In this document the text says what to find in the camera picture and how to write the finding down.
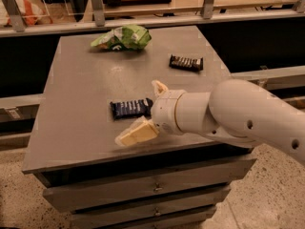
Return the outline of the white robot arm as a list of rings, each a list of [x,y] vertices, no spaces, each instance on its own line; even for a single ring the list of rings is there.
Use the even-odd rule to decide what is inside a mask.
[[[242,148],[266,143],[305,162],[305,113],[249,81],[229,79],[210,92],[170,90],[152,83],[151,119],[139,117],[115,143],[128,147],[169,135],[197,134]]]

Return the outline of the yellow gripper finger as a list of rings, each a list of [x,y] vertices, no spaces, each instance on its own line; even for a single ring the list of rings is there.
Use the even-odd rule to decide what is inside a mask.
[[[156,97],[159,97],[168,90],[168,87],[159,80],[153,80],[152,86],[153,86],[154,95]]]
[[[152,120],[145,116],[137,118],[134,123],[115,138],[115,143],[122,147],[130,147],[137,143],[158,137],[159,131]]]

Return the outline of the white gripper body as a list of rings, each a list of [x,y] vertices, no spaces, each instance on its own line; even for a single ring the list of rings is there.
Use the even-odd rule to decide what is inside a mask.
[[[167,90],[154,101],[151,108],[152,122],[160,132],[182,135],[176,123],[175,109],[184,93],[184,90]]]

